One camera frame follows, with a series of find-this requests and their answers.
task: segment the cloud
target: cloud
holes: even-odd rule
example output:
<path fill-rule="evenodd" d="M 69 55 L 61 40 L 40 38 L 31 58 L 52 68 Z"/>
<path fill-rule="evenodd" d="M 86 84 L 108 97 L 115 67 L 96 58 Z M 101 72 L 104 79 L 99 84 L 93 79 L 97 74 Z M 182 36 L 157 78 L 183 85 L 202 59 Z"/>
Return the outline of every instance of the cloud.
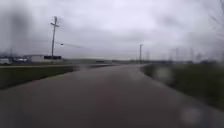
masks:
<path fill-rule="evenodd" d="M 26 41 L 16 42 L 15 48 L 22 54 L 49 54 L 53 16 L 59 17 L 56 40 L 83 47 L 56 45 L 57 54 L 65 57 L 136 58 L 139 44 L 144 43 L 145 52 L 161 53 L 155 56 L 160 58 L 176 47 L 206 51 L 209 42 L 220 42 L 215 38 L 219 30 L 211 29 L 219 26 L 209 17 L 220 18 L 220 10 L 217 2 L 208 0 L 24 0 L 17 6 L 26 10 L 19 16 L 26 27 L 20 37 Z"/>

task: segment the building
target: building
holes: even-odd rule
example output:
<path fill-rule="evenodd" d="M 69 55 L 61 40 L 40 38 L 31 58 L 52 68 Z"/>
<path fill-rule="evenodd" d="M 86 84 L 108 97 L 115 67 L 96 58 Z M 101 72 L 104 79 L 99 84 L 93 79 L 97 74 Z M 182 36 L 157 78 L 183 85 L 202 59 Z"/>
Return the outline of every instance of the building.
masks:
<path fill-rule="evenodd" d="M 52 61 L 52 57 L 48 55 L 27 55 L 26 58 L 33 63 L 48 63 Z M 53 56 L 54 62 L 62 62 L 61 56 Z"/>

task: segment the road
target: road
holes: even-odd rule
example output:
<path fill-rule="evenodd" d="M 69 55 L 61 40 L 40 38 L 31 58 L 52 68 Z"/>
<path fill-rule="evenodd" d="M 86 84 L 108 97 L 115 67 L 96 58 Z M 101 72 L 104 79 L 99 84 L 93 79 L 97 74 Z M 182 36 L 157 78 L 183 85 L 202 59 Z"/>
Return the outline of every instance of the road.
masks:
<path fill-rule="evenodd" d="M 139 66 L 84 70 L 0 91 L 1 128 L 219 128 L 224 115 Z"/>

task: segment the overcast sky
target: overcast sky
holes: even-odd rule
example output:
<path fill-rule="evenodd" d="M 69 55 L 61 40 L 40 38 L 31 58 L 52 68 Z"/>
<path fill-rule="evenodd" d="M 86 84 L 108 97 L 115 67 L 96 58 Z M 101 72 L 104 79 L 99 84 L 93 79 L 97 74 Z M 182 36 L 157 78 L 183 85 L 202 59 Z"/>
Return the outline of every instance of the overcast sky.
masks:
<path fill-rule="evenodd" d="M 211 18 L 223 20 L 219 0 L 0 1 L 2 52 L 50 54 L 53 16 L 55 53 L 69 58 L 136 59 L 140 44 L 145 58 L 223 49 L 222 25 Z"/>

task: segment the street light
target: street light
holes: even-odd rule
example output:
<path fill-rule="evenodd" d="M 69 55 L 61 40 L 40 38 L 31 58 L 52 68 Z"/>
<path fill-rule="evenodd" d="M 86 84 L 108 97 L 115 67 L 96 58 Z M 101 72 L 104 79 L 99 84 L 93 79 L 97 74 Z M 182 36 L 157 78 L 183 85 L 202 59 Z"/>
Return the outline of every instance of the street light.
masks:
<path fill-rule="evenodd" d="M 143 44 L 140 44 L 140 53 L 139 53 L 139 63 L 141 64 L 142 63 L 142 46 Z"/>

